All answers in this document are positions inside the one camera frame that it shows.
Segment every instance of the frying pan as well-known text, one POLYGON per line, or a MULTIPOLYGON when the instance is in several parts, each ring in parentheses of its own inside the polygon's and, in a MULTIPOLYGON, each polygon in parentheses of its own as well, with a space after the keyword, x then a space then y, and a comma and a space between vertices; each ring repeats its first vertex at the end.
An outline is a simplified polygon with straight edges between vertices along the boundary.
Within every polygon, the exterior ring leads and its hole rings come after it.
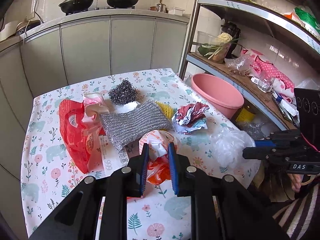
POLYGON ((59 4, 61 11, 66 14, 81 12, 87 10, 93 3, 93 0, 65 0, 59 4))
POLYGON ((113 8, 130 8, 139 0, 107 0, 107 4, 113 8))

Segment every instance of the metal pole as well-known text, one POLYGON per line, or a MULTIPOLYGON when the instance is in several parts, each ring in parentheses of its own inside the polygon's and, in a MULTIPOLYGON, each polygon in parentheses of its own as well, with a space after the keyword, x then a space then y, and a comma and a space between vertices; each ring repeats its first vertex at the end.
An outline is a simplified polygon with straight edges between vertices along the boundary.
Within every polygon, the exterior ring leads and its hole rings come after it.
POLYGON ((183 58, 182 58, 182 63, 181 63, 181 68, 180 68, 180 73, 179 73, 179 77, 182 80, 184 78, 184 74, 186 73, 186 69, 187 69, 188 62, 186 61, 186 58, 187 58, 187 54, 191 50, 193 37, 195 36, 199 11, 200 11, 200 4, 198 3, 198 0, 195 0, 195 3, 193 4, 193 11, 192 11, 191 19, 190 19, 189 31, 188 31, 188 35, 186 37, 187 43, 186 43, 186 46, 183 51, 183 58))

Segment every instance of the yellow scrubber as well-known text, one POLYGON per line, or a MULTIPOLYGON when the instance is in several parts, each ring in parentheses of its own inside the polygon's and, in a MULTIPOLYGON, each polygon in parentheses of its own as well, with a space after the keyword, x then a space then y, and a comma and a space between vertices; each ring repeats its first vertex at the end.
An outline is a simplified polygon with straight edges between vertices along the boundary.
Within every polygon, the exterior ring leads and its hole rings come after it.
POLYGON ((171 120, 171 117, 173 117, 173 108, 171 106, 168 106, 164 103, 161 103, 161 102, 158 102, 156 101, 156 103, 160 106, 162 112, 164 113, 164 115, 169 119, 171 120))

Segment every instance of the person's hand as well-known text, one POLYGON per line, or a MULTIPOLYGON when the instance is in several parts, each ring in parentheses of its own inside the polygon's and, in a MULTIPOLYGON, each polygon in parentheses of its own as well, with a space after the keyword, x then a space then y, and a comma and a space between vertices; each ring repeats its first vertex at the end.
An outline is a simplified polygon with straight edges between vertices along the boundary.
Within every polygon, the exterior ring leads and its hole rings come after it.
POLYGON ((294 192, 297 192, 297 193, 300 192, 303 175, 288 173, 288 176, 289 176, 289 178, 291 180, 291 188, 292 188, 292 190, 294 192))

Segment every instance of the white cabinet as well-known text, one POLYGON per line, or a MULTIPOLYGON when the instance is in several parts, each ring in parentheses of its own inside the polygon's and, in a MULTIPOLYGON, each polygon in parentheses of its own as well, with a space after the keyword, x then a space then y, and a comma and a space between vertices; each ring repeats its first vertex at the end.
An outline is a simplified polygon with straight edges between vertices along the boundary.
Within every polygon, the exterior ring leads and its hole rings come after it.
POLYGON ((19 178, 25 131, 14 116, 1 89, 0 102, 0 163, 19 178))
POLYGON ((110 20, 61 26, 68 84, 109 76, 110 20))
POLYGON ((18 45, 0 53, 0 82, 12 111, 26 131, 33 98, 24 75, 18 45))
POLYGON ((155 18, 111 17, 111 73, 151 68, 155 18))
POLYGON ((172 68, 178 72, 187 24, 156 20, 151 69, 172 68))
POLYGON ((59 28, 20 44, 22 61, 33 97, 67 86, 59 28))
POLYGON ((27 231, 22 211, 20 181, 0 166, 1 194, 0 211, 19 240, 27 240, 27 231))

